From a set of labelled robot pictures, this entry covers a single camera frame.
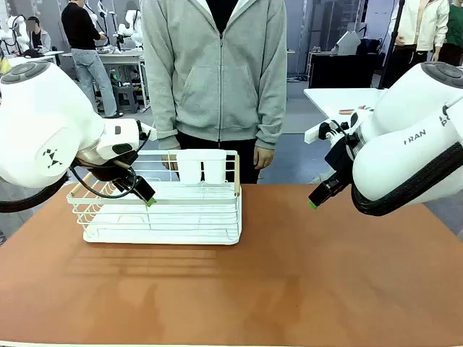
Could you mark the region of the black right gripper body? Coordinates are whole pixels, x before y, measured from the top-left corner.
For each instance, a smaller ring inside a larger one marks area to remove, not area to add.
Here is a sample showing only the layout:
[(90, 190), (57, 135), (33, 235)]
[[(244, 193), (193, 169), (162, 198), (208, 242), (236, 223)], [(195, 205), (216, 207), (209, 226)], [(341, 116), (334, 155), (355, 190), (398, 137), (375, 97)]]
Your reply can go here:
[(329, 150), (325, 162), (334, 170), (334, 177), (341, 183), (352, 183), (354, 149), (358, 145), (357, 135), (343, 136)]

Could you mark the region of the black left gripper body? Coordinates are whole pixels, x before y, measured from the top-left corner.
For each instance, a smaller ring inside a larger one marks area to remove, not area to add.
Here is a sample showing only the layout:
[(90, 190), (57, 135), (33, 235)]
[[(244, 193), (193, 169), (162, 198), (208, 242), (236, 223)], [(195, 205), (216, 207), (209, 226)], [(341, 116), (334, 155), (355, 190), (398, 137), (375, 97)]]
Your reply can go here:
[(122, 166), (117, 165), (116, 161), (127, 164), (131, 167), (137, 158), (138, 153), (136, 151), (130, 151), (99, 166), (94, 163), (85, 162), (83, 159), (79, 158), (75, 159), (75, 165), (87, 169), (100, 181), (118, 181), (125, 184), (133, 184), (134, 174), (129, 168), (123, 168)]

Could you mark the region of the person's right hand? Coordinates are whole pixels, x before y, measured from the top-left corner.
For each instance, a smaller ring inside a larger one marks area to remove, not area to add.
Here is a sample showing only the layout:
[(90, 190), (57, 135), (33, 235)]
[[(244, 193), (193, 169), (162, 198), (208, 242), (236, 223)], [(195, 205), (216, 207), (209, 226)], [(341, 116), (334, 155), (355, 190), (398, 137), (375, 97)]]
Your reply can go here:
[(174, 149), (165, 150), (161, 156), (162, 165), (170, 171), (178, 171), (177, 163), (177, 152), (181, 150), (181, 147), (176, 147)]

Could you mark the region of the person's left hand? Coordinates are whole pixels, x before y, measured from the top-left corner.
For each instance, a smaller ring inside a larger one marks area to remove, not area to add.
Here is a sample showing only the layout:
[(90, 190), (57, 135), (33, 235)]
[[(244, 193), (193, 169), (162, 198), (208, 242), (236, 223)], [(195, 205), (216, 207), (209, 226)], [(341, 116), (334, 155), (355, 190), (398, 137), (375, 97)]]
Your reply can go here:
[(275, 150), (255, 146), (254, 148), (254, 167), (262, 170), (269, 167), (275, 157)]

